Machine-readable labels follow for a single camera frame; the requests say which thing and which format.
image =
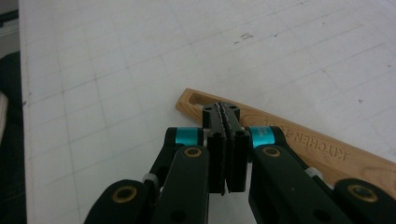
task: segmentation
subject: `wooden object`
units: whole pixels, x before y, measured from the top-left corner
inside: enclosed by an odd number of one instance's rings
[[[358,178],[380,187],[396,199],[396,164],[372,153],[253,107],[201,91],[186,89],[176,108],[201,123],[202,106],[220,101],[239,106],[243,127],[280,127],[289,146],[309,166],[320,170],[326,183],[334,185],[340,179]]]

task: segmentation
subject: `brass screw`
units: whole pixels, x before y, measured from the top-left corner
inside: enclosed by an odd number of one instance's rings
[[[367,189],[361,185],[349,185],[347,190],[355,198],[365,201],[367,203],[375,203],[378,201],[378,196],[373,192],[372,189]]]
[[[114,191],[112,199],[115,203],[128,203],[136,196],[136,193],[137,189],[134,186],[122,186]]]
[[[274,147],[265,147],[262,152],[270,157],[278,157],[280,156],[280,151]]]
[[[186,150],[184,150],[184,155],[187,157],[199,157],[201,156],[202,151],[198,147],[189,147]]]

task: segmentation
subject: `wooden handle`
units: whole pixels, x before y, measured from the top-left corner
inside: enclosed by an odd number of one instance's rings
[[[239,121],[243,127],[280,127],[289,146],[309,166],[320,170],[325,182],[334,185],[340,179],[358,178],[380,187],[396,199],[396,164],[372,153],[253,107],[201,91],[186,89],[178,99],[176,109],[201,123],[202,106],[220,101],[239,106]]]

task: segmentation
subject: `teal tape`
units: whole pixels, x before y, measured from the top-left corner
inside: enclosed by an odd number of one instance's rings
[[[198,145],[198,128],[177,128],[176,144],[184,146]]]
[[[249,127],[253,149],[260,145],[273,144],[275,137],[272,129],[269,126]]]

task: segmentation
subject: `white tabletop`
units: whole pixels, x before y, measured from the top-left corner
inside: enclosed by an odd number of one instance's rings
[[[21,0],[29,223],[81,223],[141,180],[185,88],[396,161],[396,6],[379,0]],[[253,223],[248,194],[209,223]]]

